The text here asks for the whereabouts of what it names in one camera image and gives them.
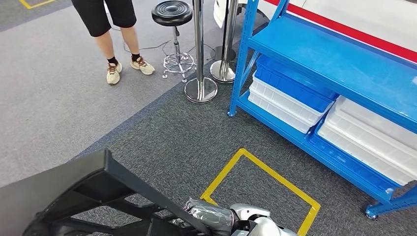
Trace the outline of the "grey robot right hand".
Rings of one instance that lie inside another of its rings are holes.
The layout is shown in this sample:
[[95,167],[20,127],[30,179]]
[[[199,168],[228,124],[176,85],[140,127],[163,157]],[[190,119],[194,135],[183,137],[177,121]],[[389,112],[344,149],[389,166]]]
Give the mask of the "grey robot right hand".
[[183,210],[207,226],[213,236],[230,236],[234,215],[230,209],[190,198]]

